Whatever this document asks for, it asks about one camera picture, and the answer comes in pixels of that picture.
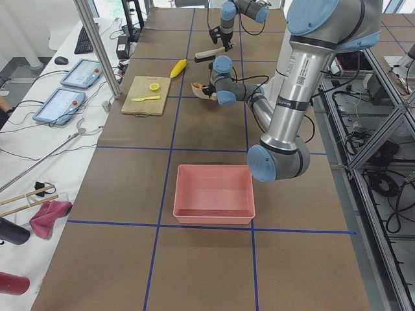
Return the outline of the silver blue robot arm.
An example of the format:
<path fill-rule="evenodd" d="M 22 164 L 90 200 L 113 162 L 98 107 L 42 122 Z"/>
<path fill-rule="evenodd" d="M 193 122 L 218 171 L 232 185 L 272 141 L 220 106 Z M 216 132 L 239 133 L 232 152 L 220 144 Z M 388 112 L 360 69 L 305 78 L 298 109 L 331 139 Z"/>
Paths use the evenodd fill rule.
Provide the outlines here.
<path fill-rule="evenodd" d="M 296 178 L 308 169 L 310 153 L 298 130 L 311 97 L 336 54 L 377 44 L 382 6 L 381 1 L 293 1 L 282 48 L 289 53 L 285 73 L 276 73 L 265 86 L 246 84 L 233 76 L 232 60 L 221 55 L 209 66 L 209 84 L 192 85 L 196 96 L 221 106 L 244 102 L 264 128 L 247 155 L 255 179 Z"/>
<path fill-rule="evenodd" d="M 226 1 L 220 7 L 220 25 L 211 27 L 209 24 L 209 9 L 207 10 L 207 27 L 209 36 L 214 44 L 218 41 L 222 42 L 225 52 L 233 48 L 231 42 L 233 38 L 234 24 L 236 16 L 239 17 L 243 30 L 251 35 L 258 36 L 264 31 L 266 20 L 270 11 L 270 3 L 268 1 Z M 242 16 L 246 16 L 258 24 L 262 25 L 259 32 L 248 31 L 242 22 Z"/>

